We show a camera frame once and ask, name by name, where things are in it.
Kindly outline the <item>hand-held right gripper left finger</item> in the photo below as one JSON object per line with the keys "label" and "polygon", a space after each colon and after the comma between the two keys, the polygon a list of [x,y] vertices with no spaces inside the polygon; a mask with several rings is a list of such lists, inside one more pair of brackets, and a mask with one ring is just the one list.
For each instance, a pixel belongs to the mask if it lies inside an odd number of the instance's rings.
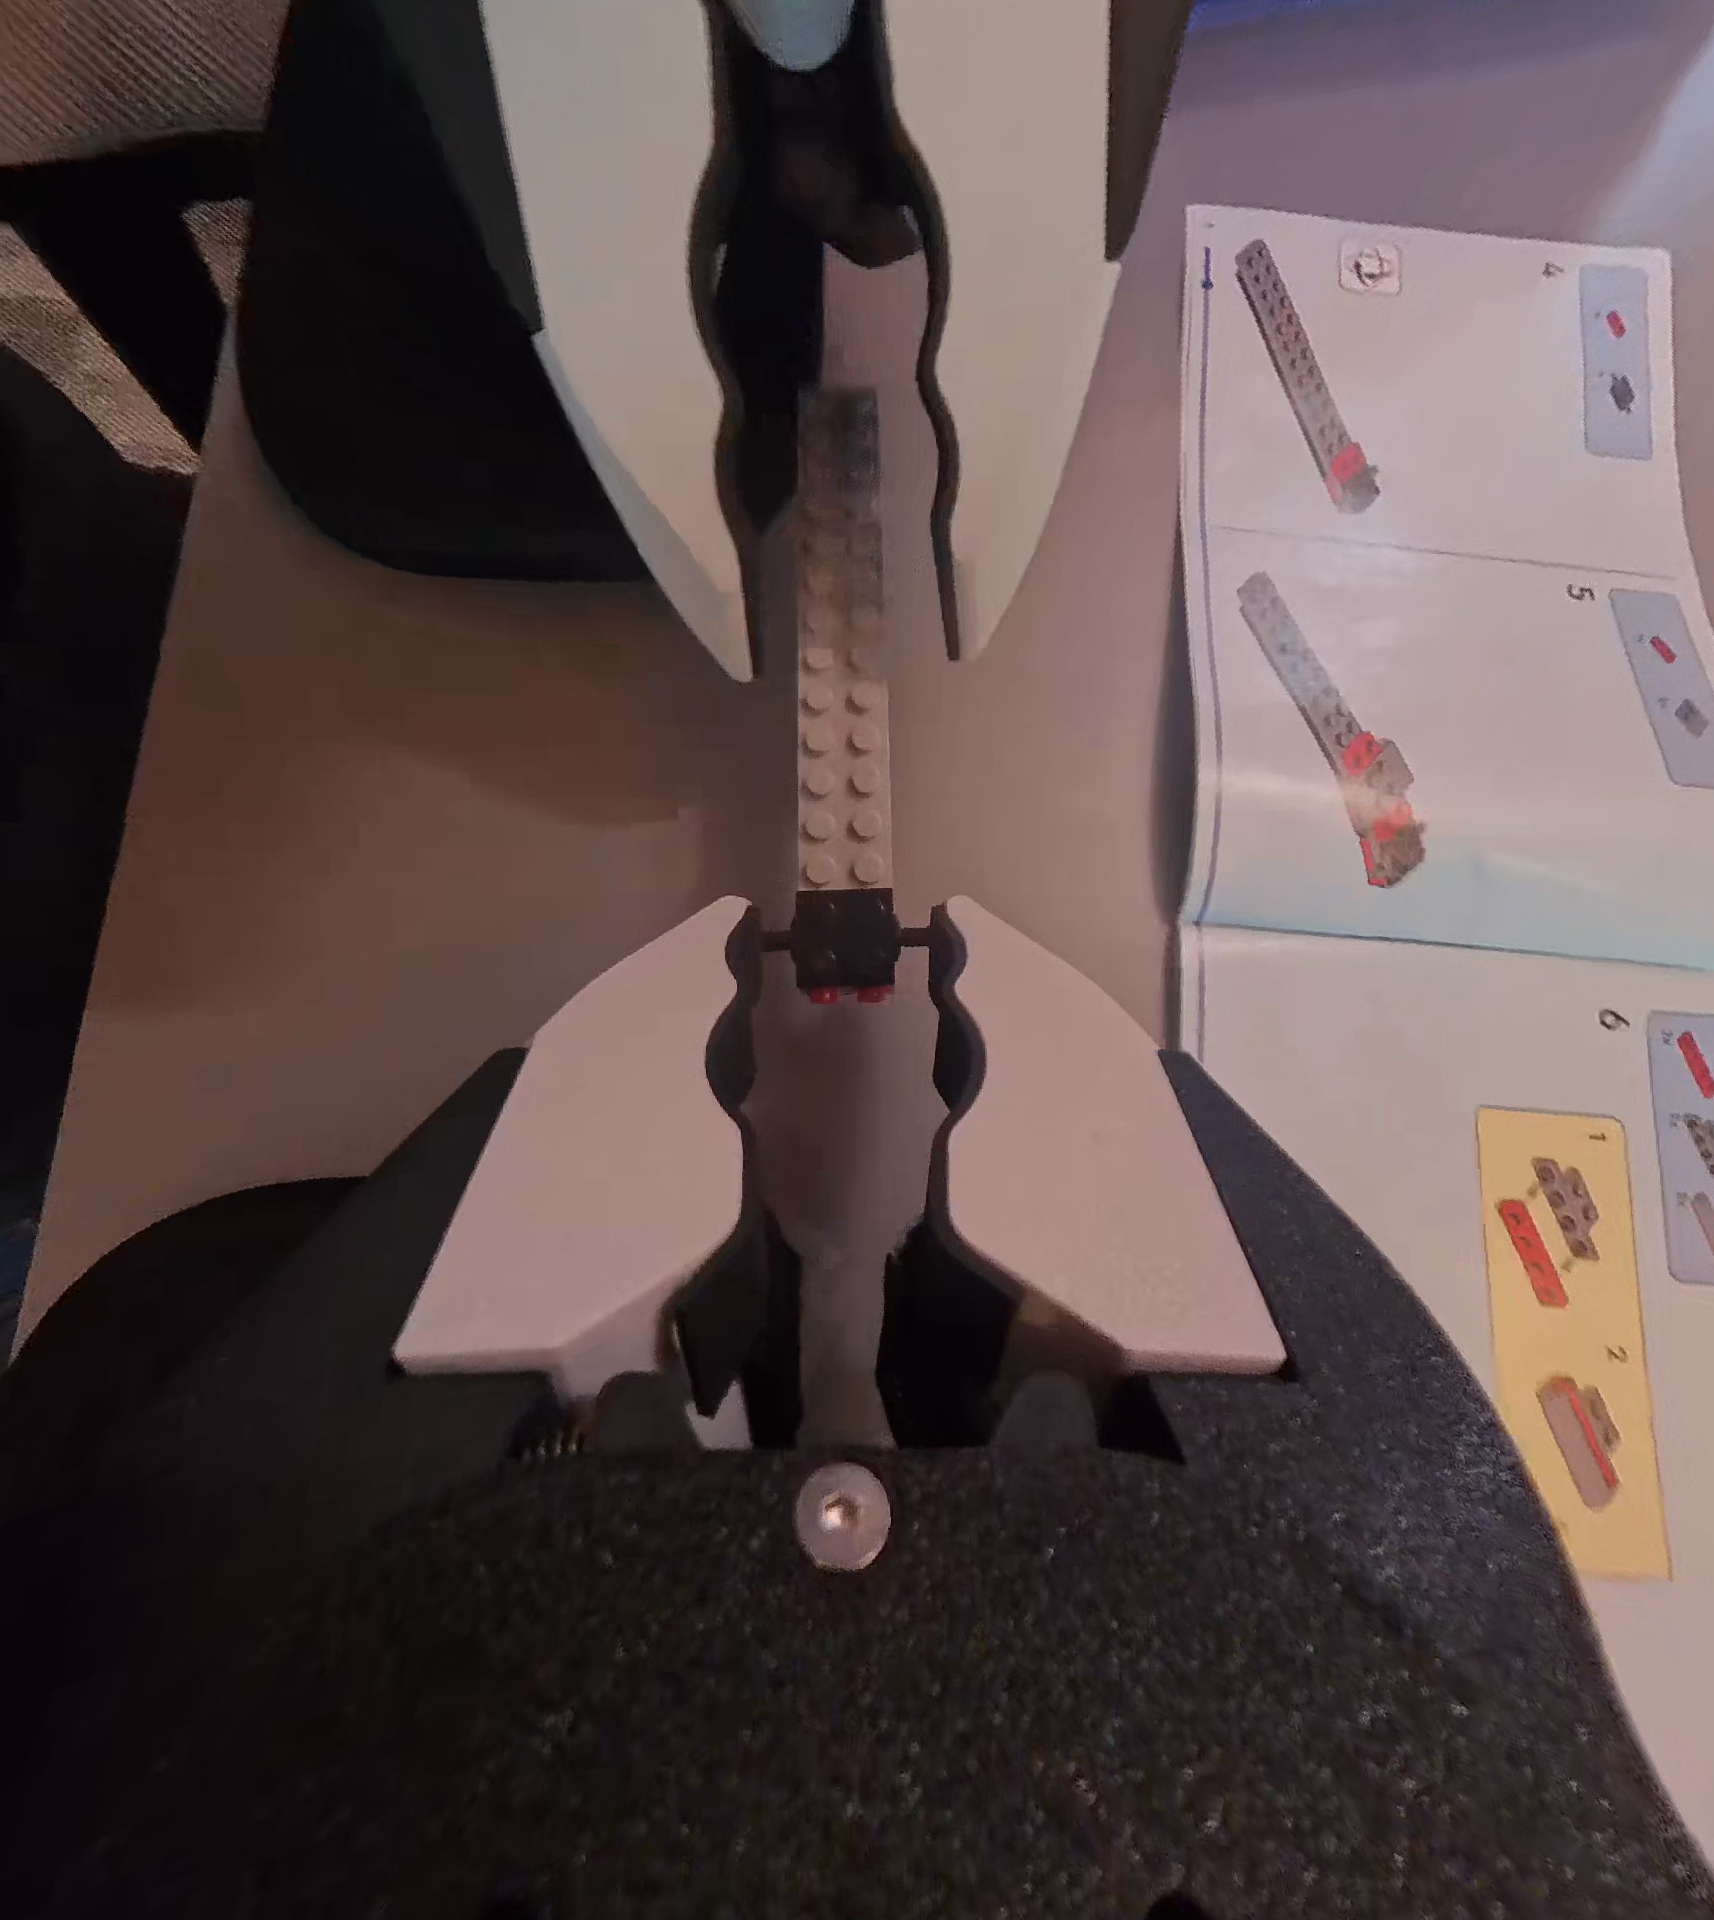
{"label": "hand-held right gripper left finger", "polygon": [[541,1375],[570,1407],[678,1350],[713,1417],[765,1314],[744,1105],[765,928],[727,895],[534,1032],[393,1358]]}

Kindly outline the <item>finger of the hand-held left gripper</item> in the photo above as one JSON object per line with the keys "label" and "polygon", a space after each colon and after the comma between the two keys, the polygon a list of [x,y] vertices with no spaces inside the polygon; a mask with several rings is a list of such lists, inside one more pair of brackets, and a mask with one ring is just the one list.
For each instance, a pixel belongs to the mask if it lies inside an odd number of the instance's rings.
{"label": "finger of the hand-held left gripper", "polygon": [[926,223],[944,646],[977,661],[1053,519],[1110,321],[1110,5],[892,3],[885,47]]}
{"label": "finger of the hand-held left gripper", "polygon": [[531,258],[534,352],[652,582],[734,683],[754,678],[700,329],[695,233],[716,148],[700,5],[485,3]]}

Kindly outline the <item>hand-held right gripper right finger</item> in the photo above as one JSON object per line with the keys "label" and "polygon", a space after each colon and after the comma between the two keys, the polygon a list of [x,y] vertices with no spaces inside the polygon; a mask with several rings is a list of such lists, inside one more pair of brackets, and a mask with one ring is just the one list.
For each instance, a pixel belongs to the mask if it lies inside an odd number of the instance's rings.
{"label": "hand-held right gripper right finger", "polygon": [[971,897],[930,938],[941,1247],[1062,1370],[1277,1376],[1285,1339],[1150,1032]]}

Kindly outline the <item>black lego axle piece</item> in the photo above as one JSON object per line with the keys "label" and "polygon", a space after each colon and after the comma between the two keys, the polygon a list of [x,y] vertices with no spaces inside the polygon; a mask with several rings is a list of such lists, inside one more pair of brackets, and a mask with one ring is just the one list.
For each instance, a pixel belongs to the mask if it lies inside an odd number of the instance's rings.
{"label": "black lego axle piece", "polygon": [[758,943],[765,955],[793,962],[803,997],[808,988],[892,987],[896,993],[898,964],[908,950],[926,953],[941,973],[958,973],[967,955],[941,909],[930,925],[905,925],[889,884],[798,893],[793,923],[765,928]]}

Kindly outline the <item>long grey lego plate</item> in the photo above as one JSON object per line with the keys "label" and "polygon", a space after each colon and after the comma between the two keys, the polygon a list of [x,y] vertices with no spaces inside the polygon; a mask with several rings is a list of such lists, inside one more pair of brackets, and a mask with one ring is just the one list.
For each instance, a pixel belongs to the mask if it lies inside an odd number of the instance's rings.
{"label": "long grey lego plate", "polygon": [[873,389],[808,395],[798,414],[797,888],[895,884],[891,636]]}

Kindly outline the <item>black textured wrist pad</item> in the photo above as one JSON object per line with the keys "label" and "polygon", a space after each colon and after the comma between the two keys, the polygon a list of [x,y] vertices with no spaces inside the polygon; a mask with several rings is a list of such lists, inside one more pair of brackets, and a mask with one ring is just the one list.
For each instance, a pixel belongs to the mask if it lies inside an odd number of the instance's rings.
{"label": "black textured wrist pad", "polygon": [[481,5],[290,5],[235,347],[283,492],[415,575],[645,580],[539,331]]}

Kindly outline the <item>open instruction booklet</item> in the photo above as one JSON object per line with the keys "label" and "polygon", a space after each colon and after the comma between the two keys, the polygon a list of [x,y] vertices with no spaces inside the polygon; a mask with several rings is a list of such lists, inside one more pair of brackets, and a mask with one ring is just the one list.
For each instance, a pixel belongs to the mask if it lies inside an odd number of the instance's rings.
{"label": "open instruction booklet", "polygon": [[1196,204],[1180,1048],[1490,1394],[1714,1871],[1714,626],[1673,268]]}

